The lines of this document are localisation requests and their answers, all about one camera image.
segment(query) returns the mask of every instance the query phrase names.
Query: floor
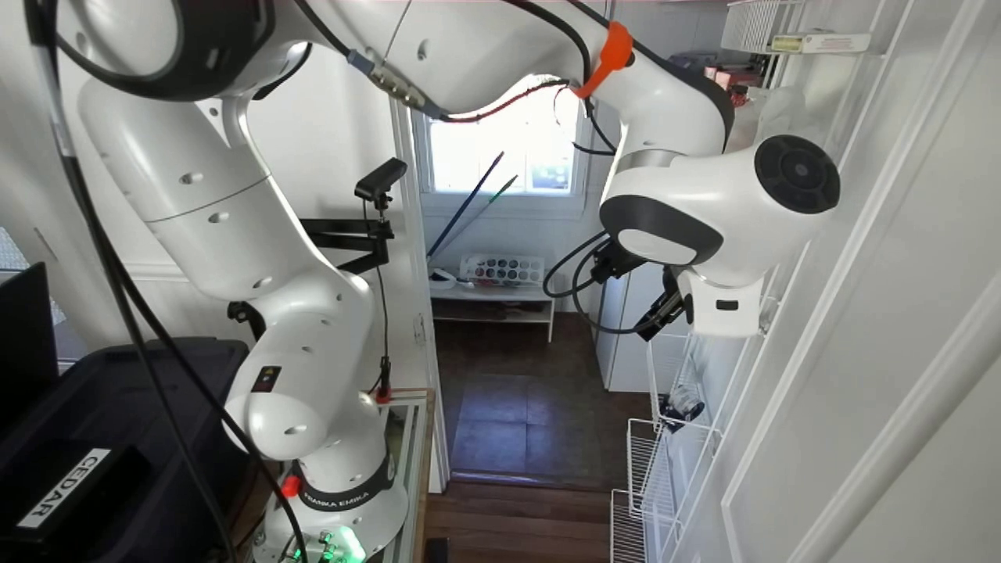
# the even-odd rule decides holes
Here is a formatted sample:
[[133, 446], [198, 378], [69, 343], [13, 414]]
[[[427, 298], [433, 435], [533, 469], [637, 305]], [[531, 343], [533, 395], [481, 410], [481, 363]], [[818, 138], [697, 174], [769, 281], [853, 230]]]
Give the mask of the floor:
[[600, 387], [591, 326], [439, 326], [455, 479], [606, 490], [624, 484], [624, 420], [647, 398]]
[[453, 482], [427, 499], [426, 537], [448, 541], [448, 563], [606, 563], [606, 490]]

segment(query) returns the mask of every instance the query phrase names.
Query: cable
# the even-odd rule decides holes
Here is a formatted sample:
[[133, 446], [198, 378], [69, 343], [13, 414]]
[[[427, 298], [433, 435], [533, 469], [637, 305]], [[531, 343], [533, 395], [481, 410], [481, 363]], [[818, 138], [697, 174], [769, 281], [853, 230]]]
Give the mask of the cable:
[[294, 535], [288, 535], [284, 546], [278, 550], [278, 563], [284, 559], [291, 541], [294, 541]]
[[[366, 223], [369, 240], [374, 240], [369, 228], [369, 200], [364, 200], [364, 223]], [[378, 279], [378, 299], [381, 299], [381, 358], [386, 358], [386, 299], [384, 299], [381, 266], [374, 266], [374, 279]]]
[[455, 213], [449, 213], [448, 225], [439, 230], [427, 261], [439, 253], [439, 247], [444, 245], [444, 237], [449, 234], [449, 228], [464, 218], [464, 213], [468, 211], [468, 202], [476, 200], [476, 194], [488, 186], [488, 179], [493, 174], [493, 168], [499, 166], [503, 150], [492, 159], [492, 166], [479, 174], [476, 189], [465, 194], [465, 200], [458, 202]]
[[[45, 28], [45, 42], [43, 42], [43, 50], [45, 50], [43, 71], [45, 71], [51, 102], [60, 102], [61, 88], [60, 88], [60, 68], [55, 68], [60, 58], [55, 58], [55, 46], [53, 46], [55, 2], [51, 2], [51, 19], [45, 23], [51, 23], [51, 28]], [[72, 150], [69, 125], [64, 125], [64, 117], [61, 117], [60, 105], [51, 105], [51, 127], [53, 127], [53, 142], [60, 144], [60, 162], [61, 162], [64, 182], [69, 182], [77, 206], [82, 206], [82, 217], [88, 223], [88, 234], [91, 234], [91, 240], [97, 247], [100, 270], [104, 270], [104, 274], [108, 281], [108, 291], [112, 291], [115, 305], [122, 314], [124, 332], [128, 332], [128, 339], [131, 339], [131, 343], [138, 351], [138, 361], [139, 361], [139, 365], [144, 365], [144, 372], [146, 372], [146, 378], [153, 386], [153, 395], [160, 401], [160, 414], [162, 414], [162, 420], [169, 425], [169, 435], [172, 435], [172, 441], [174, 441], [174, 446], [182, 453], [184, 472], [187, 472], [198, 497], [210, 509], [210, 518], [212, 518], [212, 529], [216, 529], [216, 535], [221, 541], [226, 559], [234, 559], [230, 544], [228, 544], [228, 526], [226, 526], [221, 506], [219, 506], [216, 494], [210, 490], [204, 472], [193, 463], [193, 453], [190, 453], [190, 446], [184, 441], [184, 432], [182, 432], [182, 425], [178, 425], [178, 420], [174, 420], [174, 414], [169, 408], [165, 386], [162, 386], [160, 372], [151, 363], [151, 351], [146, 351], [144, 334], [139, 334], [139, 329], [133, 321], [133, 309], [124, 299], [124, 288], [122, 288], [124, 270], [122, 270], [122, 263], [115, 255], [108, 255], [112, 247], [108, 247], [107, 230], [97, 223], [97, 211], [92, 211], [91, 192], [85, 186], [85, 168], [82, 168], [82, 162], [77, 162], [77, 155]]]
[[[577, 285], [586, 266], [595, 261], [595, 250], [572, 270], [572, 285]], [[582, 305], [582, 298], [577, 291], [568, 293], [572, 298], [572, 305], [576, 314], [589, 317], [586, 305]], [[589, 317], [589, 321], [604, 332], [604, 334], [633, 334], [634, 329], [609, 329], [609, 326], [600, 326], [596, 318]]]
[[291, 504], [280, 497], [280, 489], [274, 482], [274, 476], [270, 472], [270, 465], [262, 463], [262, 453], [256, 449], [256, 444], [248, 439], [248, 432], [226, 414], [226, 408], [212, 398], [212, 391], [200, 382], [198, 370], [187, 363], [187, 358], [178, 351], [178, 343], [169, 339], [169, 332], [160, 326], [155, 314], [151, 309], [151, 302], [144, 299], [144, 293], [133, 288], [133, 281], [128, 279], [120, 253], [112, 250], [104, 225], [100, 225], [100, 217], [97, 217], [97, 206], [91, 200], [91, 192], [88, 192], [88, 182], [85, 182], [85, 171], [77, 166], [77, 155], [72, 150], [72, 138], [69, 138], [69, 125], [64, 125], [64, 117], [61, 117], [61, 88], [60, 88], [60, 71], [55, 71], [55, 42], [53, 42], [53, 19], [55, 19], [55, 9], [43, 9], [37, 6], [35, 0], [25, 0], [25, 19], [27, 19], [27, 36], [45, 54], [41, 58], [41, 68], [43, 68], [43, 77], [45, 77], [45, 96], [51, 96], [51, 125], [53, 125], [53, 142], [60, 146], [60, 162], [61, 162], [61, 171], [64, 171], [64, 182], [72, 189], [72, 196], [85, 217], [85, 225], [88, 225], [88, 234], [91, 234], [91, 245], [97, 247], [97, 255], [100, 255], [100, 266], [112, 285], [112, 293], [115, 293], [115, 302], [120, 302], [120, 314], [131, 329], [138, 329], [133, 317], [131, 317], [131, 305], [124, 302], [122, 305], [122, 298], [128, 293], [133, 299], [133, 305], [139, 309], [139, 317], [146, 318], [146, 326], [153, 329], [153, 334], [162, 341], [162, 346], [178, 361], [182, 372], [190, 378], [190, 386], [200, 391], [200, 398], [210, 403], [210, 410], [216, 410], [216, 417], [226, 423], [226, 430], [242, 441], [242, 446], [249, 453], [249, 459], [262, 469], [270, 489], [274, 490], [278, 504], [284, 506], [288, 514], [288, 521], [294, 529], [294, 537], [301, 544], [301, 550], [306, 554], [306, 541], [301, 535], [301, 526], [296, 526], [296, 516], [291, 509]]
[[543, 91], [543, 88], [566, 88], [566, 84], [568, 84], [568, 82], [562, 82], [562, 77], [539, 82], [539, 84], [531, 84], [531, 88], [525, 88], [525, 91], [520, 91], [520, 93], [506, 96], [503, 102], [498, 102], [498, 105], [492, 105], [492, 110], [483, 110], [483, 114], [473, 114], [473, 117], [440, 117], [440, 121], [453, 121], [453, 125], [481, 121], [481, 119], [498, 117], [498, 114], [503, 114], [506, 105], [514, 105], [514, 102], [525, 100], [525, 96], [531, 96], [533, 91]]
[[609, 150], [609, 155], [617, 155], [618, 146], [604, 136], [604, 127], [600, 127], [600, 121], [596, 121], [596, 117], [595, 117], [595, 102], [591, 102], [591, 100], [586, 100], [586, 117], [589, 117], [595, 136], [596, 136], [596, 138], [604, 142], [604, 146]]
[[577, 293], [577, 291], [586, 291], [589, 285], [595, 285], [595, 279], [591, 279], [589, 285], [576, 285], [576, 281], [572, 281], [568, 291], [550, 291], [554, 274], [555, 274], [572, 255], [577, 255], [582, 250], [595, 247], [600, 237], [606, 237], [606, 230], [596, 230], [595, 237], [582, 240], [576, 250], [568, 250], [566, 255], [561, 255], [561, 261], [550, 266], [550, 273], [543, 273], [542, 291], [543, 291], [547, 298], [561, 299], [561, 298]]
[[212, 518], [212, 526], [219, 532], [219, 541], [226, 546], [226, 559], [234, 559], [230, 558], [230, 544], [228, 544], [228, 526], [226, 526], [221, 506], [219, 506], [216, 494], [210, 490], [204, 472], [193, 465], [190, 446], [184, 444], [184, 432], [182, 432], [182, 425], [178, 425], [178, 420], [174, 420], [174, 414], [169, 408], [165, 386], [162, 386], [160, 372], [151, 363], [151, 351], [146, 351], [144, 334], [138, 329], [133, 309], [124, 299], [124, 285], [122, 285], [124, 270], [122, 270], [122, 263], [115, 255], [108, 255], [108, 240], [107, 240], [104, 228], [92, 223], [97, 211], [92, 211], [91, 194], [82, 186], [85, 171], [82, 171], [75, 155], [60, 155], [60, 162], [61, 162], [61, 171], [64, 171], [64, 179], [69, 179], [69, 186], [75, 192], [77, 206], [85, 211], [88, 234], [91, 234], [91, 240], [97, 247], [100, 270], [104, 270], [104, 274], [108, 281], [108, 291], [112, 291], [115, 305], [122, 314], [124, 332], [128, 332], [128, 339], [131, 339], [131, 343], [138, 351], [138, 361], [139, 361], [139, 365], [144, 365], [144, 372], [146, 372], [146, 378], [153, 386], [153, 395], [160, 401], [160, 414], [162, 414], [162, 420], [169, 425], [169, 435], [172, 435], [172, 441], [174, 441], [174, 446], [182, 453], [184, 472], [190, 476], [190, 484], [193, 484], [198, 497], [210, 509], [210, 518]]

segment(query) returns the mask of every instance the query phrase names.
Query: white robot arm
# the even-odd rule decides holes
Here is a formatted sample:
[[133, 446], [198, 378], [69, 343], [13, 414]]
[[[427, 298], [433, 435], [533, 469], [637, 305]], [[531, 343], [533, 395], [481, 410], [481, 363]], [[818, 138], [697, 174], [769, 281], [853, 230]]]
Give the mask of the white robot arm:
[[[760, 332], [760, 279], [839, 200], [831, 162], [806, 142], [720, 155], [726, 114], [566, 0], [92, 0], [69, 2], [60, 35], [97, 77], [77, 114], [138, 217], [200, 291], [264, 318], [228, 414], [264, 456], [296, 459], [302, 532], [347, 529], [364, 558], [407, 516], [360, 370], [372, 298], [310, 245], [245, 121], [306, 44], [340, 50], [432, 119], [481, 110], [521, 74], [555, 74], [609, 102], [622, 144], [600, 223], [624, 253], [678, 274], [662, 317], [687, 299], [706, 334]], [[288, 537], [278, 514], [264, 529]]]

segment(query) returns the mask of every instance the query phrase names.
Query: shelf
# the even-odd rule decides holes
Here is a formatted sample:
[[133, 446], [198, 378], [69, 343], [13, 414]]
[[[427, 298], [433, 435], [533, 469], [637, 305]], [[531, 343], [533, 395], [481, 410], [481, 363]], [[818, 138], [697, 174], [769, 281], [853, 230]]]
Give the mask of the shelf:
[[554, 299], [533, 285], [432, 285], [432, 314], [439, 321], [481, 321], [481, 326], [547, 326], [554, 341]]
[[520, 321], [520, 326], [547, 326], [547, 305], [525, 302], [464, 302], [464, 299], [433, 299], [433, 318], [440, 321]]

